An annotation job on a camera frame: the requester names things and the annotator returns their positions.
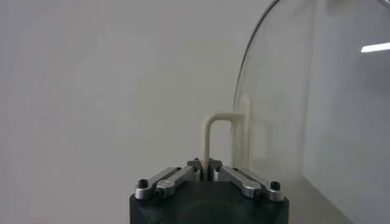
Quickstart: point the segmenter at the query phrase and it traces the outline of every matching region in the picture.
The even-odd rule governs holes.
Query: white plastic hook
[[[243,95],[237,112],[215,113],[207,117],[202,123],[202,148],[200,162],[207,176],[210,161],[210,132],[214,121],[229,121],[233,127],[233,166],[248,168],[249,166],[249,135],[250,135],[251,107],[250,99]]]

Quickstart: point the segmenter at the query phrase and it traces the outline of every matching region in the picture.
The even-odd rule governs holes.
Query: metal bracket
[[[168,177],[165,180],[160,180],[157,183],[155,193],[159,197],[167,198],[175,194],[176,188],[178,188],[184,181],[195,181],[196,175],[194,167],[186,166],[180,169],[178,172]]]
[[[269,183],[268,181],[262,180],[259,176],[248,169],[237,169],[237,172],[244,175],[248,179],[259,183],[261,185],[261,193],[271,201],[283,201],[283,192],[280,190],[280,184],[278,182]]]
[[[195,168],[195,181],[203,180],[203,178],[206,178],[203,174],[203,168],[202,164],[200,163],[198,158],[195,158],[194,160],[188,161],[187,166],[192,166]]]
[[[241,189],[243,195],[250,198],[255,198],[261,193],[261,184],[246,178],[244,175],[229,166],[221,167],[217,179],[218,181],[232,182],[235,186]]]
[[[176,172],[177,172],[177,168],[169,167],[161,171],[160,173],[158,173],[156,176],[148,179],[148,181],[145,183],[146,184],[145,187],[139,186],[139,184],[137,184],[135,186],[135,191],[134,191],[135,198],[137,199],[151,198],[151,196],[153,196],[154,194],[154,190],[156,188],[157,182],[171,176]]]

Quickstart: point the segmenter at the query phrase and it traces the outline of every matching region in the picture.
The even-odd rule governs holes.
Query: gray background
[[[198,156],[202,119],[231,109],[269,2],[1,1],[0,223],[127,223],[137,179]]]

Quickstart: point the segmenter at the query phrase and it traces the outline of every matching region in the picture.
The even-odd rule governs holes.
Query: screw head
[[[157,188],[154,194],[157,198],[163,198],[165,193],[163,189]]]
[[[149,183],[147,182],[147,179],[140,179],[138,181],[138,187],[140,188],[147,188],[148,185]]]
[[[271,182],[271,190],[280,191],[280,183],[277,181]]]

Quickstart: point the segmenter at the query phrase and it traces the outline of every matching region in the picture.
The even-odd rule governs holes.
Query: curved acrylic shield
[[[252,99],[250,169],[282,182],[290,223],[388,222],[387,4],[274,1],[253,33],[235,106]]]

